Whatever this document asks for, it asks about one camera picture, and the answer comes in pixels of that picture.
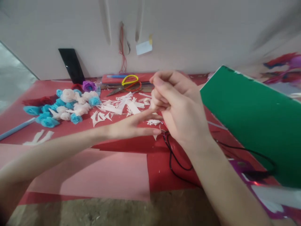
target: pink paper sheet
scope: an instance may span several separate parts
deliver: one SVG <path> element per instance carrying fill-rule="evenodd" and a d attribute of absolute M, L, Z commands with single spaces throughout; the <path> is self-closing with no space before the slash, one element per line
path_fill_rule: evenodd
<path fill-rule="evenodd" d="M 28 149 L 0 144 L 0 168 Z M 148 201 L 146 154 L 86 149 L 38 176 L 27 191 Z"/>

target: green paper sheet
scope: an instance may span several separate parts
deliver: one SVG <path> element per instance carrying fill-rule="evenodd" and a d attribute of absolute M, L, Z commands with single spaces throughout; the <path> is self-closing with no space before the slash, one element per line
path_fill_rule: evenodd
<path fill-rule="evenodd" d="M 200 90 L 203 103 L 245 147 L 275 161 L 275 178 L 301 188 L 301 103 L 222 66 Z M 271 164 L 254 157 L 267 169 Z"/>

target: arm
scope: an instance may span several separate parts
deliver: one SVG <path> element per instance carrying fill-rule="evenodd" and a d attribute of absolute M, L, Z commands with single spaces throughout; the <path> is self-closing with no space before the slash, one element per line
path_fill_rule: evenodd
<path fill-rule="evenodd" d="M 137 127 L 142 121 L 161 119 L 153 112 L 146 110 L 108 126 L 50 140 L 4 166 L 0 170 L 0 225 L 8 221 L 32 180 L 65 159 L 105 140 L 159 135 L 159 129 Z"/>
<path fill-rule="evenodd" d="M 151 107 L 162 110 L 170 134 L 191 160 L 220 222 L 272 225 L 210 135 L 197 86 L 173 71 L 157 72 L 150 82 L 155 85 Z"/>

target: smartphone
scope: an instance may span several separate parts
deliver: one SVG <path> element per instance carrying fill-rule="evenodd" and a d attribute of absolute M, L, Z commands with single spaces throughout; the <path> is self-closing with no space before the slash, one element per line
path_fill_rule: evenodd
<path fill-rule="evenodd" d="M 59 49 L 66 69 L 70 75 L 73 84 L 81 84 L 85 81 L 82 68 L 76 56 L 75 49 Z"/>

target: red scissors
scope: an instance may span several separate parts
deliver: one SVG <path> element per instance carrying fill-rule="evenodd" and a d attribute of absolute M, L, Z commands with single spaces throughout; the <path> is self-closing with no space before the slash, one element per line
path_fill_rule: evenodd
<path fill-rule="evenodd" d="M 135 81 L 126 82 L 127 78 L 129 78 L 129 77 L 135 77 L 136 80 L 135 80 Z M 136 83 L 139 83 L 139 84 L 140 84 L 139 88 L 137 88 L 137 89 L 130 89 L 130 88 L 131 88 L 132 86 L 134 86 Z M 111 96 L 111 95 L 116 94 L 116 93 L 118 93 L 118 92 L 120 92 L 120 91 L 122 91 L 122 90 L 126 90 L 126 91 L 129 91 L 129 92 L 135 92 L 135 91 L 138 91 L 138 90 L 141 88 L 141 86 L 142 86 L 142 84 L 141 84 L 141 82 L 139 81 L 138 76 L 136 76 L 136 75 L 128 75 L 128 76 L 126 76 L 126 77 L 123 79 L 123 81 L 122 81 L 122 83 L 121 83 L 121 86 L 118 87 L 117 89 L 113 90 L 113 91 L 112 91 L 111 93 L 109 93 L 107 96 Z"/>

